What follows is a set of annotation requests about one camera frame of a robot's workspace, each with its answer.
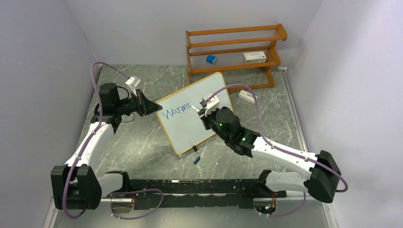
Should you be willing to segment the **blue marker cap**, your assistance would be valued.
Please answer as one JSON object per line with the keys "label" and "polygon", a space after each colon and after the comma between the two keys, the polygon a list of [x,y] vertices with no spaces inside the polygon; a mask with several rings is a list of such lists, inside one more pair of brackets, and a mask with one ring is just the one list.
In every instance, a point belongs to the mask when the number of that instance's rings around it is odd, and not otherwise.
{"label": "blue marker cap", "polygon": [[200,161],[200,159],[201,159],[201,157],[200,156],[198,156],[195,160],[194,160],[194,162],[193,162],[193,164],[197,164],[199,161]]}

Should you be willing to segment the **yellow framed whiteboard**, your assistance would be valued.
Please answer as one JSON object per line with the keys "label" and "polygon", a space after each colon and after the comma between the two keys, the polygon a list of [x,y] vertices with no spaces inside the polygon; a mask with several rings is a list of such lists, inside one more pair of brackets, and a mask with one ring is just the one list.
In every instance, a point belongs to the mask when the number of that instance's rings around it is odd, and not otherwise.
{"label": "yellow framed whiteboard", "polygon": [[224,86],[223,74],[215,72],[157,101],[162,106],[157,117],[175,154],[183,154],[215,135],[212,130],[205,130],[192,107],[200,109],[200,102],[206,95]]}

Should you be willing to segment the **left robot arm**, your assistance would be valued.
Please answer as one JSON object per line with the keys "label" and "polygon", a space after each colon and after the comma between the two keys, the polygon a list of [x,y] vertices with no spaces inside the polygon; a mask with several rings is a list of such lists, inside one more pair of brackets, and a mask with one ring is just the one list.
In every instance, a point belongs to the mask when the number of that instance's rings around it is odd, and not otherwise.
{"label": "left robot arm", "polygon": [[100,157],[106,143],[115,135],[124,115],[138,113],[147,116],[162,110],[162,106],[145,97],[136,89],[120,98],[119,86],[106,83],[100,86],[97,104],[85,139],[73,156],[62,166],[51,171],[55,206],[63,209],[96,209],[103,197],[115,193],[124,198],[131,193],[132,185],[125,171],[109,171],[97,177],[92,167]]}

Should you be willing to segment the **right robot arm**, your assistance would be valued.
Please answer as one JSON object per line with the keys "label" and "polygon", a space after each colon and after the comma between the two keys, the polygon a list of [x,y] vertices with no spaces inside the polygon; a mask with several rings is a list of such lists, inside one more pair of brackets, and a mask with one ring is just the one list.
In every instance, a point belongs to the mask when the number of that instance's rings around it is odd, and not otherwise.
{"label": "right robot arm", "polygon": [[256,189],[259,195],[269,196],[272,192],[298,191],[324,203],[334,200],[341,171],[331,153],[304,152],[278,144],[260,133],[247,129],[228,107],[208,102],[197,111],[206,130],[215,132],[236,154],[274,161],[291,172],[263,171],[263,180]]}

